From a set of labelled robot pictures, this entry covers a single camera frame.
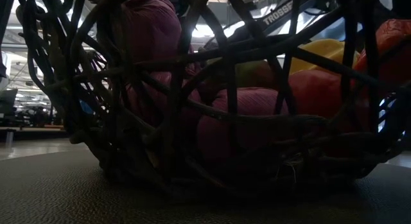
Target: dark table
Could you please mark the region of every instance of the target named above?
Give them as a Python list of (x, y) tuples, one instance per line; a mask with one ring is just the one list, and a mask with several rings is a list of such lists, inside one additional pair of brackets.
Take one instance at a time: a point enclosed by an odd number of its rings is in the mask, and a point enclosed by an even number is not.
[(88, 151), (52, 153), (0, 161), (0, 223), (411, 223), (411, 169), (382, 164), (310, 202), (175, 204), (109, 184)]

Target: bright light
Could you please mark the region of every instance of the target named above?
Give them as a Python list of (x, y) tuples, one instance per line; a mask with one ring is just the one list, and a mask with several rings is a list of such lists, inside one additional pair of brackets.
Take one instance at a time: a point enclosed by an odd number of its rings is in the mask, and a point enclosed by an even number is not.
[[(69, 12), (66, 14), (69, 20), (71, 21), (71, 17), (73, 16), (73, 9), (70, 9)], [(80, 17), (78, 20), (78, 25), (77, 27), (79, 28), (83, 24), (84, 20)]]
[[(380, 107), (384, 104), (384, 102), (385, 102), (385, 99), (381, 100)], [(395, 100), (391, 101), (387, 105), (387, 108), (390, 108), (394, 104), (394, 102), (395, 102)], [(381, 118), (384, 115), (385, 115), (385, 109), (380, 111), (379, 118)], [(381, 132), (383, 130), (384, 126), (385, 126), (385, 120), (383, 120), (380, 124), (378, 124), (378, 132)], [(399, 141), (402, 139), (402, 137), (404, 137), (404, 135), (405, 135), (405, 131), (403, 132), (402, 136), (399, 138)]]
[(6, 29), (8, 30), (23, 30), (22, 26), (7, 26)]
[[(298, 21), (297, 21), (297, 33), (300, 32), (301, 30), (303, 30), (306, 27), (307, 23), (303, 23), (302, 15), (299, 14), (298, 15)], [(291, 21), (286, 22), (284, 24), (283, 28), (281, 28), (281, 30), (278, 34), (279, 35), (288, 34), (288, 32), (290, 31), (290, 26), (291, 26)]]
[(27, 58), (21, 55), (7, 53), (7, 57), (9, 57), (12, 60), (12, 62), (24, 62), (24, 63), (27, 62)]
[(12, 55), (2, 51), (1, 58), (3, 60), (4, 66), (6, 66), (6, 75), (10, 77), (10, 73), (12, 71), (12, 61), (13, 61)]
[(37, 67), (37, 76), (44, 77), (44, 74), (39, 67)]
[(19, 0), (14, 0), (13, 6), (12, 6), (12, 13), (15, 13), (17, 7), (20, 5)]
[(47, 105), (47, 103), (46, 102), (41, 102), (41, 101), (38, 101), (38, 102), (21, 102), (21, 103), (24, 103), (24, 104), (27, 104), (27, 105), (38, 105), (38, 104), (42, 104), (42, 105)]
[(47, 11), (47, 7), (46, 7), (46, 6), (44, 6), (44, 4), (39, 3), (39, 2), (37, 2), (37, 1), (36, 1), (36, 4), (37, 4), (37, 6), (39, 6), (39, 7), (43, 8), (43, 9), (44, 9), (44, 11), (45, 11), (46, 13), (48, 12), (48, 11)]
[(22, 91), (22, 92), (42, 92), (40, 89), (19, 89), (19, 91)]
[[(240, 22), (237, 22), (236, 24), (233, 24), (231, 27), (224, 30), (225, 36), (230, 37), (234, 33), (234, 31), (241, 26), (244, 26), (244, 21), (240, 21)], [(202, 38), (202, 37), (212, 38), (214, 37), (214, 33), (208, 25), (197, 24), (196, 29), (193, 30), (192, 36), (196, 38)]]
[(259, 10), (260, 15), (253, 16), (253, 18), (261, 18), (262, 16), (267, 15), (271, 10), (274, 10), (277, 7), (276, 4), (271, 4), (270, 6), (265, 6)]

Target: wicker basket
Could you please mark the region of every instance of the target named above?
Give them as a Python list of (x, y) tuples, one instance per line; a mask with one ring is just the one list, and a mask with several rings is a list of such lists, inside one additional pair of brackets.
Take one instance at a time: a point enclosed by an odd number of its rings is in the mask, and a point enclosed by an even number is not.
[[(47, 13), (36, 6), (35, 0), (19, 1), (24, 5), (20, 18), (28, 46), (28, 66), (33, 81), (49, 96), (58, 113), (63, 114), (65, 128), (71, 134), (71, 142), (85, 142), (111, 180), (148, 182), (166, 192), (170, 192), (172, 185), (184, 182), (200, 187), (218, 188), (238, 196), (259, 196), (267, 191), (295, 188), (298, 185), (328, 184), (362, 178), (377, 164), (400, 154), (409, 144), (411, 132), (408, 128), (411, 123), (408, 122), (408, 99), (411, 90), (407, 86), (389, 85), (383, 80), (377, 80), (378, 64), (399, 51), (406, 41), (378, 58), (371, 16), (375, 0), (340, 0), (341, 7), (296, 35), (298, 11), (295, 6), (290, 34), (272, 37), (264, 36), (250, 13), (243, 7), (242, 0), (229, 0), (254, 37), (252, 40), (233, 44), (227, 43), (221, 24), (206, 6), (208, 0), (186, 0), (192, 7), (182, 29), (180, 56), (134, 65), (130, 61), (127, 41), (122, 40), (122, 44), (113, 46), (105, 35), (104, 26), (99, 26), (107, 22), (105, 18), (109, 17), (109, 12), (112, 15), (118, 13), (119, 6), (125, 0), (99, 1), (78, 30), (76, 28), (85, 0), (74, 2), (71, 22), (66, 13), (72, 7), (73, 0), (64, 0), (64, 3), (59, 0), (43, 0), (48, 8)], [(362, 8), (362, 11), (353, 12), (352, 8)], [(362, 16), (365, 27), (365, 48), (370, 66), (367, 75), (347, 67), (351, 66), (353, 61), (349, 56), (353, 56), (355, 49), (355, 15), (358, 14)], [(200, 16), (214, 31), (220, 48), (188, 55), (186, 53), (191, 32)], [(347, 34), (345, 65), (298, 48), (299, 44), (341, 17), (345, 17)], [(99, 42), (88, 36), (96, 21), (99, 23)], [(121, 28), (121, 19), (118, 20), (117, 26)], [(38, 35), (39, 28), (42, 29), (42, 37)], [(96, 52), (87, 53), (82, 44), (89, 45)], [(275, 56), (283, 53), (286, 53), (286, 59), (282, 69), (278, 68), (279, 63)], [(345, 102), (333, 119), (297, 114), (298, 108), (287, 80), (291, 56), (342, 75), (342, 97)], [(217, 57), (223, 58), (202, 69), (182, 86), (183, 68), (187, 64)], [(286, 101), (290, 115), (274, 115), (274, 111), (270, 117), (236, 114), (236, 98), (233, 99), (236, 96), (236, 93), (233, 93), (236, 91), (235, 80), (228, 80), (227, 84), (228, 97), (231, 98), (229, 101), (234, 101), (229, 103), (229, 113), (188, 99), (190, 92), (206, 78), (216, 74), (218, 67), (224, 66), (229, 75), (228, 79), (232, 79), (235, 77), (234, 64), (262, 59), (268, 60), (275, 71), (276, 83), (280, 86), (276, 110), (280, 111), (281, 104)], [(44, 83), (36, 77), (34, 60), (44, 73)], [(178, 69), (172, 72), (170, 87), (162, 85), (149, 75), (165, 65), (173, 65)], [(129, 111), (127, 101), (121, 101), (121, 95), (125, 93), (126, 79), (154, 111), (159, 112), (155, 109), (144, 84), (168, 95), (168, 112), (162, 114), (164, 119), (161, 125), (152, 127), (146, 124)], [(355, 90), (349, 90), (349, 79), (357, 81)], [(103, 85), (104, 81), (110, 82), (110, 89)], [(371, 132), (341, 134), (337, 131), (336, 124), (341, 122), (345, 114), (355, 120), (355, 117), (350, 115), (350, 108), (363, 87), (369, 88)], [(378, 98), (377, 93), (379, 88), (393, 92), (382, 106), (382, 98)], [(80, 100), (90, 105), (95, 112), (94, 116), (89, 117), (82, 112)], [(396, 102), (388, 109), (387, 105), (394, 100)], [(260, 126), (285, 124), (293, 130), (293, 137), (286, 141), (273, 142), (265, 148), (242, 151), (227, 159), (224, 164), (210, 166), (201, 160), (196, 148), (175, 135), (174, 129), (179, 125), (177, 115), (182, 107), (229, 121), (232, 130), (235, 130), (236, 124), (239, 123), (254, 123)], [(378, 132), (378, 124), (381, 122), (378, 114), (381, 109), (389, 112), (382, 117), (385, 126)], [(308, 134), (301, 131), (306, 128), (315, 131)], [(349, 157), (325, 156), (324, 148), (332, 145), (344, 146), (353, 154)], [(240, 166), (247, 166), (247, 169), (239, 173)]]

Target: ceiling light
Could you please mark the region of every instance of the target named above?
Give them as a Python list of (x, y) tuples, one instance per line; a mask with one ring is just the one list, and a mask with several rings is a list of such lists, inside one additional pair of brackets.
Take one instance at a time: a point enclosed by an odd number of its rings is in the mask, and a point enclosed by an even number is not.
[(7, 26), (6, 29), (8, 30), (23, 30), (22, 26)]
[(42, 92), (40, 89), (18, 89), (18, 90), (21, 92)]

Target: red fruit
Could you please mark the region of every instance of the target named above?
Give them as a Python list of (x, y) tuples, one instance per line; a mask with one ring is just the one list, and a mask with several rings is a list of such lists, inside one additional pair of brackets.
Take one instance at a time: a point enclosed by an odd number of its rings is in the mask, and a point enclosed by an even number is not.
[[(289, 77), (289, 84), (297, 103), (299, 114), (309, 114), (331, 119), (342, 106), (340, 81), (341, 77), (319, 70), (299, 71)], [(357, 101), (355, 110), (366, 125), (367, 107), (360, 107)], [(338, 126), (342, 130), (353, 130), (347, 118)]]
[[(274, 114), (277, 91), (262, 88), (240, 88), (238, 113), (248, 116), (271, 116)], [(213, 108), (228, 111), (227, 91), (222, 90), (213, 102)], [(283, 106), (283, 114), (288, 113)], [(266, 146), (276, 134), (267, 127), (252, 124), (237, 125), (237, 140), (240, 148), (255, 149)], [(203, 116), (198, 123), (197, 145), (207, 162), (220, 162), (232, 157), (229, 142), (229, 123)]]
[[(384, 22), (376, 32), (378, 52), (380, 56), (388, 51), (391, 47), (400, 43), (411, 34), (411, 20), (391, 19)], [(404, 84), (411, 80), (411, 71), (408, 69), (410, 60), (411, 45), (407, 44), (403, 49), (396, 53), (387, 62), (381, 64), (379, 78), (390, 83)], [(365, 50), (362, 51), (354, 69), (362, 73), (367, 71), (367, 55)], [(386, 92), (381, 92), (380, 96), (384, 97)]]

